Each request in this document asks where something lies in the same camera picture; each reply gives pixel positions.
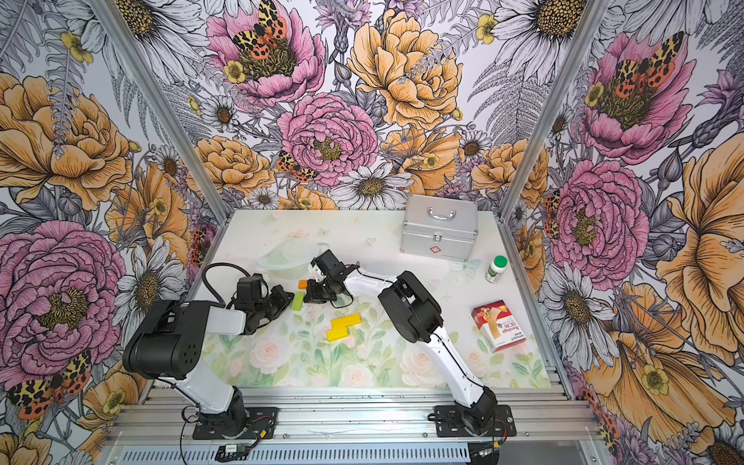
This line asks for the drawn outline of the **lime green block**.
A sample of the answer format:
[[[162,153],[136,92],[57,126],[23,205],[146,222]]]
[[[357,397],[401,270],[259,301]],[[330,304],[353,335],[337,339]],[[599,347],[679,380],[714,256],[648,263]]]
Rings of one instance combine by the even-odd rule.
[[[302,310],[302,306],[304,305],[304,298],[305,294],[303,292],[298,292],[294,295],[291,305],[291,309],[294,312],[300,312],[300,310]]]

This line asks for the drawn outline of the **yellow long block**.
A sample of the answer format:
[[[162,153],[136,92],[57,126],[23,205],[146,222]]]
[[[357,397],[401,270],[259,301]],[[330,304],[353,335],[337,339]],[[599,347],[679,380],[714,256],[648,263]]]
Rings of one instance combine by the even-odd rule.
[[[345,339],[349,336],[348,329],[346,327],[333,327],[327,331],[327,341],[335,342],[338,340]]]
[[[346,329],[346,327],[359,325],[361,322],[362,317],[360,317],[360,314],[352,314],[332,320],[331,327],[333,329]]]

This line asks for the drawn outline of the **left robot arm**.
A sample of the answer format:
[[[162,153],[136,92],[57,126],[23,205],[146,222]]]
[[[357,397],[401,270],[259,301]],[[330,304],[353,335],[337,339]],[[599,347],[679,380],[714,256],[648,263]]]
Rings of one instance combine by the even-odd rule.
[[[247,430],[248,413],[240,390],[202,360],[205,337],[253,335],[294,300],[280,285],[269,288],[261,274],[241,277],[229,301],[157,300],[127,342],[123,366],[191,401],[203,434],[236,438]]]

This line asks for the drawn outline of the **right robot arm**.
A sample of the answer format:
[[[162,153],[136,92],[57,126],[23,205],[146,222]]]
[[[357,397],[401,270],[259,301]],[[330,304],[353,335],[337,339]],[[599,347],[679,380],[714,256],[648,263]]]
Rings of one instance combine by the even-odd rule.
[[[372,273],[345,265],[331,250],[312,259],[314,277],[307,282],[307,303],[335,303],[341,296],[377,298],[399,335],[418,345],[440,370],[460,423],[473,436],[483,436],[494,426],[498,401],[457,352],[446,331],[440,304],[410,271],[397,276]]]

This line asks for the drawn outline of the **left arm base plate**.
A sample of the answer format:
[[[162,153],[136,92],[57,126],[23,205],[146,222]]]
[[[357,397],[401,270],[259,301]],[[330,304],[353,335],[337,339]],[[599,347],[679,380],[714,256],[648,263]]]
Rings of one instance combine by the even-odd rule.
[[[199,414],[192,438],[197,441],[272,439],[279,409],[245,408],[242,413]]]

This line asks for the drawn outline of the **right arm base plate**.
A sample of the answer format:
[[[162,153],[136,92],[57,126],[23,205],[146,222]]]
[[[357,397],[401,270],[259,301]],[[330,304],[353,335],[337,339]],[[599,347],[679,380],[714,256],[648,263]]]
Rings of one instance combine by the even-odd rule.
[[[509,439],[517,436],[511,411],[507,405],[497,405],[491,413],[465,409],[458,404],[439,405],[428,414],[427,420],[434,423],[439,438]]]

